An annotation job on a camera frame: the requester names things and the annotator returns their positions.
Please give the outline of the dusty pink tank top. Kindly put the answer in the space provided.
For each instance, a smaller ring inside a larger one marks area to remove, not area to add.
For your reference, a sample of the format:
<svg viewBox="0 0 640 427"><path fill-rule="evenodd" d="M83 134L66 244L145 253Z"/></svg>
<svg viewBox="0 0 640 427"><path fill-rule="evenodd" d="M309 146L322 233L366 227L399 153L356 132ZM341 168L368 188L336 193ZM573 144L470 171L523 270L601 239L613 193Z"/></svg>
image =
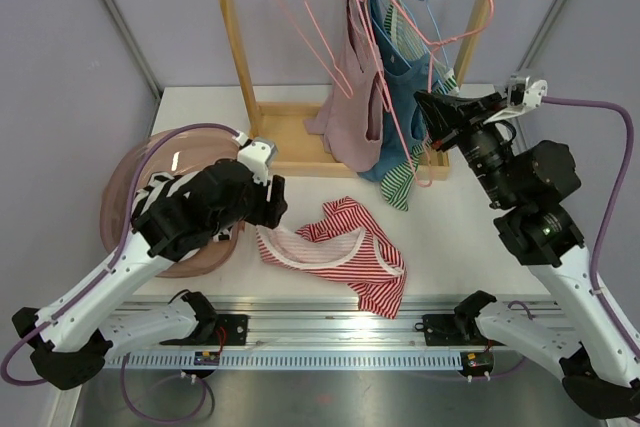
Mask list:
<svg viewBox="0 0 640 427"><path fill-rule="evenodd" d="M317 115L304 121L309 134L322 137L324 150L354 172L365 172L379 160L382 146L382 80L378 46L369 41L357 0L345 0L345 23L337 66L353 95L335 86Z"/></svg>

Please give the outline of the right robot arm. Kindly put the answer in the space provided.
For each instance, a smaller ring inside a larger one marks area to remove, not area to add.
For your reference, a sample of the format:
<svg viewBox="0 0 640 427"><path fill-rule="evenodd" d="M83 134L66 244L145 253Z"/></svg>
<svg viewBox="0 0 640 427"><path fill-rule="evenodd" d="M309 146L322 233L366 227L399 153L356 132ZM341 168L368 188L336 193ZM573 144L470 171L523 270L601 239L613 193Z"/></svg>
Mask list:
<svg viewBox="0 0 640 427"><path fill-rule="evenodd" d="M501 211L494 226L506 250L545 286L573 327L564 336L478 291L453 313L466 343L505 345L543 367L590 416L639 415L639 334L598 272L599 249L588 248L563 201L581 182L569 148L544 140L515 153L502 136L513 94L465 99L419 91L432 146L457 148Z"/></svg>

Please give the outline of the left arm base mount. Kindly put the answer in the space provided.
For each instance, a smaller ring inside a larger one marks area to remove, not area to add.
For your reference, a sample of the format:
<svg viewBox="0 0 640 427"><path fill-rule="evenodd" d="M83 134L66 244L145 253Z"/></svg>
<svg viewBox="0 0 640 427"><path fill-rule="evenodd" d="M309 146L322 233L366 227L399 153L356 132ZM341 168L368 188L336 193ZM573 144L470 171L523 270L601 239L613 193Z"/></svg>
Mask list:
<svg viewBox="0 0 640 427"><path fill-rule="evenodd" d="M166 346L244 346L249 327L246 314L218 314L213 325L198 326L184 339L172 339L161 342Z"/></svg>

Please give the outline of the red white striped tank top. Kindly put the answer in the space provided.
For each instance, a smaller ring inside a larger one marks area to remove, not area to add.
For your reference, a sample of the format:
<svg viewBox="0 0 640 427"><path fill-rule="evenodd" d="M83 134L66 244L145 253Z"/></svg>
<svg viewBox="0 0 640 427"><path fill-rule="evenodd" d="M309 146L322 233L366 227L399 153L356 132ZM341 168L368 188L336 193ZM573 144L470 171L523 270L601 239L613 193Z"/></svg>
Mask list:
<svg viewBox="0 0 640 427"><path fill-rule="evenodd" d="M407 266L369 210L345 196L322 206L324 218L295 231L256 229L261 260L348 286L358 309L394 319L404 296Z"/></svg>

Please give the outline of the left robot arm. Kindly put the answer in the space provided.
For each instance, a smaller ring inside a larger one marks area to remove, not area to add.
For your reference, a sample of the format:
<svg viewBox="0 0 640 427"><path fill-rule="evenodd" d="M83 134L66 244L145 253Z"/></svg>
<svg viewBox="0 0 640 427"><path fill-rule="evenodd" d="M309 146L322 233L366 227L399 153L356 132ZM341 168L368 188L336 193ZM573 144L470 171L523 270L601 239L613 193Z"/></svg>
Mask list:
<svg viewBox="0 0 640 427"><path fill-rule="evenodd" d="M283 177L260 180L232 159L174 179L155 177L139 191L130 226L101 264L59 300L13 315L18 343L32 349L35 384L69 390L119 355L156 344L208 343L218 314L200 292L119 321L109 317L147 281L193 256L223 230L239 222L277 227L287 210L284 192Z"/></svg>

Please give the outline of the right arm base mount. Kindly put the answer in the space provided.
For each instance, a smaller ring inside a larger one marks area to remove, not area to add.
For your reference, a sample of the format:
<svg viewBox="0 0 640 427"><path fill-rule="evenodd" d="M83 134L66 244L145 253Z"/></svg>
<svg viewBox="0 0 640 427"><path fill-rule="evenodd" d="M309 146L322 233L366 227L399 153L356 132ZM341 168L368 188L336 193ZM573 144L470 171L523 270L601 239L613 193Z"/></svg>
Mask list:
<svg viewBox="0 0 640 427"><path fill-rule="evenodd" d="M484 337L474 319L453 313L425 314L414 324L414 330L423 334L427 346L503 346L500 342Z"/></svg>

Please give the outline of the black white striped tank top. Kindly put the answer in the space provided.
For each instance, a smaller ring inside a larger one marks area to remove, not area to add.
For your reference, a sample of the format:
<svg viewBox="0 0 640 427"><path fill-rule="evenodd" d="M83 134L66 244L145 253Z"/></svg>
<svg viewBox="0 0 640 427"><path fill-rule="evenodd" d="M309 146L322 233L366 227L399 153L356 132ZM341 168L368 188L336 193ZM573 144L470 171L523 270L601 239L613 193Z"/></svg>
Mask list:
<svg viewBox="0 0 640 427"><path fill-rule="evenodd" d="M229 241L234 228L205 219L201 197L213 192L207 169L172 176L154 173L134 194L131 227L152 250L187 243L201 248L209 242Z"/></svg>

